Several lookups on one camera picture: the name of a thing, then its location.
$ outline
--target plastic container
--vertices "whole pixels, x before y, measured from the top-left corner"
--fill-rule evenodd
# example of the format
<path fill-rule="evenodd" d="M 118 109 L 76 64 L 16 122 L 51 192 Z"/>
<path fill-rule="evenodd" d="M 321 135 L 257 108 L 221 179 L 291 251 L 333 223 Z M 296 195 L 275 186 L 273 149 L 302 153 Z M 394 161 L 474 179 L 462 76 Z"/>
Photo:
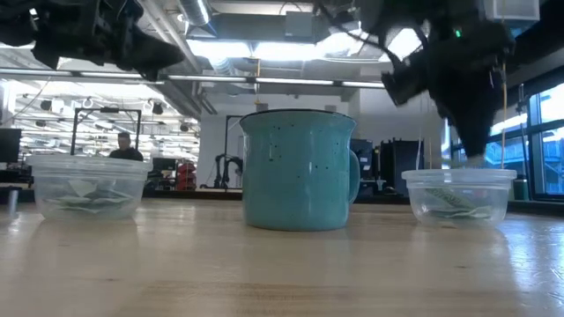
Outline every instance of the plastic container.
<path fill-rule="evenodd" d="M 504 218 L 516 171 L 493 169 L 403 172 L 415 217 L 424 225 L 496 226 Z"/>
<path fill-rule="evenodd" d="M 45 218 L 119 219 L 141 202 L 152 164 L 117 158 L 32 156 L 35 203 Z"/>

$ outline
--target desk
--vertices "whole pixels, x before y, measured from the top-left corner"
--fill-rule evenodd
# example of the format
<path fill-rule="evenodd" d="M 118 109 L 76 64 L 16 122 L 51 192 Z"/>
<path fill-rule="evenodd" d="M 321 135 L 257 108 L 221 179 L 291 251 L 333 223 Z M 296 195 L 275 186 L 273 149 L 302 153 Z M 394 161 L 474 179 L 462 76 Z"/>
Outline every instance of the desk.
<path fill-rule="evenodd" d="M 0 316 L 563 316 L 564 220 L 417 226 L 355 205 L 334 232 L 243 224 L 241 203 L 144 200 L 111 224 L 0 222 Z"/>

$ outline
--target turquoise mug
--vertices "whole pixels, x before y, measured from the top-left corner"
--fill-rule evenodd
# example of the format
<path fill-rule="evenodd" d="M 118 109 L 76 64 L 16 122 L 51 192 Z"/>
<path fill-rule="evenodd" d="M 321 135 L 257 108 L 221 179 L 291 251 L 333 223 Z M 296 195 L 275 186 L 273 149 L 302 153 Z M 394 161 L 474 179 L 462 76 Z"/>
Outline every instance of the turquoise mug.
<path fill-rule="evenodd" d="M 309 109 L 243 117 L 247 224 L 284 231 L 345 226 L 360 186 L 359 161 L 349 148 L 355 126 L 346 115 Z"/>

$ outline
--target person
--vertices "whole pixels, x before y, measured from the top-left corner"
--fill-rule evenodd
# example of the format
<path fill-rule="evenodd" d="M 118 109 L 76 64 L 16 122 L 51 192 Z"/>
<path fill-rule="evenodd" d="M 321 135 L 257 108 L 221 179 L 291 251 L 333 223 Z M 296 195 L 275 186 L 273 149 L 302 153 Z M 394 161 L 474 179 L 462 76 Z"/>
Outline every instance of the person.
<path fill-rule="evenodd" d="M 140 151 L 131 147 L 131 137 L 127 132 L 122 132 L 117 135 L 117 143 L 120 148 L 109 153 L 112 159 L 131 159 L 143 162 L 143 154 Z"/>

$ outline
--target mug rim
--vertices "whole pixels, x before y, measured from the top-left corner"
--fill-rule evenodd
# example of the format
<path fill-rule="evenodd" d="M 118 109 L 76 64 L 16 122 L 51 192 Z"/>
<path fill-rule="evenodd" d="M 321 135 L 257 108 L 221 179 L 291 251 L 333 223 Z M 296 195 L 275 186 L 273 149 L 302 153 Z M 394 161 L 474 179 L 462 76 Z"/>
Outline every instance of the mug rim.
<path fill-rule="evenodd" d="M 245 119 L 247 119 L 251 116 L 260 115 L 260 114 L 277 113 L 277 112 L 315 112 L 315 113 L 319 113 L 319 114 L 336 114 L 336 115 L 340 115 L 340 116 L 343 116 L 347 119 L 354 121 L 354 119 L 351 118 L 350 116 L 348 116 L 346 114 L 340 114 L 338 112 L 332 112 L 332 111 L 327 111 L 327 110 L 317 110 L 317 109 L 288 108 L 288 109 L 272 109 L 272 110 L 254 112 L 252 114 L 246 114 L 246 115 L 243 115 L 243 117 L 239 120 L 239 122 L 242 122 L 243 120 L 245 120 Z"/>

